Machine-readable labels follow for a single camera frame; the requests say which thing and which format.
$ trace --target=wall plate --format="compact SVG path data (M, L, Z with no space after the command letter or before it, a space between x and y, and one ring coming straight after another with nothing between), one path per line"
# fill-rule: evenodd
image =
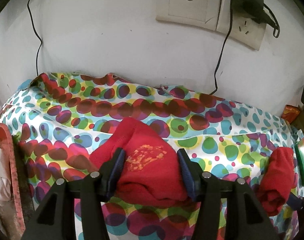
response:
M215 31L220 0L157 0L156 20L195 25Z
M221 0L220 15L216 30L227 34L230 26L230 0ZM249 18L244 18L233 13L232 30L230 37L241 41L248 46L259 50L266 24L258 24Z

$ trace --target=power cord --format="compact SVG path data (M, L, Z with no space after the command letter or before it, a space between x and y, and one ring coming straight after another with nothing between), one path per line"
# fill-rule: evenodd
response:
M274 22L275 22L275 24L277 26L277 29L274 29L274 31L273 31L273 36L277 38L277 37L279 37L279 34L280 34L279 23L278 23L276 17L274 16L272 10L266 4L264 4L264 7L268 9L269 13L271 14L271 16L272 16L272 18L273 18L273 20L274 20ZM229 35L231 33L231 30L232 30L232 23L233 23L232 0L230 0L230 26L229 26L228 33L225 36L225 39L224 39L224 42L223 42L223 45L222 45L222 49L221 49L221 53L220 53L220 56L219 56L219 59L218 59L217 66L216 66L216 68L214 70L214 85L215 85L215 90L212 93L210 93L210 95L213 95L215 92L218 91L218 84L217 84L217 80L216 80L216 73L217 73L217 71L219 69L219 66L220 66L220 62L221 62L222 53L223 53L223 49L224 49L225 43L226 43L226 41L227 41L227 39L228 39L228 37L229 37Z
M39 41L41 42L41 44L39 45L39 49L37 50L37 54L36 54L36 74L39 75L37 60L38 60L38 57L39 57L39 50L40 50L40 48L41 48L43 42L42 42L41 37L37 34L36 29L35 29L35 26L34 26L33 17L32 17L32 12L31 12L31 9L30 9L30 1L31 1L31 0L28 0L28 2L27 2L27 9L29 10L29 13L30 13L30 17L31 17L31 22L32 22L32 27L33 27L34 33L35 33L35 35L39 38Z
M228 30L228 33L227 33L227 36L225 36L225 39L224 39L224 42L223 42L223 45L222 45L222 49L221 49L221 53L220 53L220 56L219 56L219 60L218 60L218 63L216 65L216 68L214 70L214 85L215 85L215 90L213 90L213 92L210 93L210 95L213 95L215 92L218 91L218 84L216 82L216 73L219 69L219 66L220 66L220 62L221 62L221 58L222 58L222 53L223 53L223 49L224 49L224 46L225 46L225 43L231 33L231 30L232 30L232 21L233 21L233 11L232 11L232 0L230 0L230 25L229 25L229 30Z
M36 29L35 29L35 26L34 26L33 17L32 17L30 5L29 5L29 4L30 4L30 1L31 1L31 0L28 0L28 2L27 2L27 9L28 9L28 11L29 11L29 13L30 13L31 23L32 23L32 27L33 27L34 33L35 33L35 35L37 36L37 38L38 38L38 39L40 40L40 42L41 42L41 44L39 45L39 49L37 50L37 54L36 54L36 74L39 75L39 70L38 70L38 57L39 57L39 50L40 50L40 48L41 48L43 42L42 42L41 37L40 37L40 36L38 35L38 33L36 32ZM272 10L271 10L266 4L264 4L264 7L268 9L269 13L271 14L271 16L272 16L272 18L273 18L273 20L274 20L274 22L275 22L275 24L276 24L276 26L277 26L277 29L274 29L274 31L273 31L273 36L277 38L277 37L279 37L279 34L280 34L280 26L279 26L279 23L278 23L276 17L274 16ZM228 37L229 37L229 35L230 35L230 33L231 33L231 30L232 30L232 23L233 23L233 11L232 11L232 0L230 0L230 25L229 25L229 30L228 30L227 35L225 36L225 39L224 39L224 42L223 42L223 45L222 45L222 49L221 49L221 53L220 53L220 56L219 56L219 59L218 59L218 63L217 63L217 66L216 66L216 68L215 68L215 70L214 70L214 84L215 84L215 90L214 90L212 93L210 93L210 95L213 95L213 94L214 94L215 92L217 92L217 90L218 90L218 85L217 85L217 80L216 80L216 73L217 73L217 71L218 71L218 69L219 69L219 66L220 66L220 62L221 62L221 58L222 58L222 54L223 54L223 49L224 49L225 43L226 43L226 41L227 41L227 39L228 39Z

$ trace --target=white wall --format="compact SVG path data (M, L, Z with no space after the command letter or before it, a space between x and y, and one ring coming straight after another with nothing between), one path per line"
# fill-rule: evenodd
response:
M39 41L26 8L11 0L0 14L0 106L36 76ZM218 71L217 96L273 114L299 102L304 85L304 17L292 0L265 0L281 28L267 27L260 51L229 39ZM115 72L134 82L181 84L210 93L224 35L157 22L156 0L32 0L43 38L39 72Z

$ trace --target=polka dot blanket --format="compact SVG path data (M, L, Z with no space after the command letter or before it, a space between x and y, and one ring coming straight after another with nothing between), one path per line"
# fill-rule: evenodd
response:
M0 111L15 143L25 154L35 208L58 178L81 179L95 167L89 155L131 116L148 124L175 150L219 178L244 178L256 190L276 147L293 148L283 119L258 108L188 90L148 87L110 73L102 78L68 73L38 76L16 92ZM304 195L297 162L292 192ZM224 238L226 200L222 200L218 239ZM113 197L102 203L111 239L191 239L199 203L159 209ZM298 230L297 213L287 205L271 217L281 239ZM80 201L75 201L78 240L83 240Z

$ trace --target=red sock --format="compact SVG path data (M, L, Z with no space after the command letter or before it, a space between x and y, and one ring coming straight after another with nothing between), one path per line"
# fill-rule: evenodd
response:
M293 150L288 147L276 148L257 191L257 197L269 217L280 213L289 198L293 181Z
M116 195L128 203L170 207L186 203L177 154L148 125L123 119L114 134L91 155L98 168L121 147L126 152Z

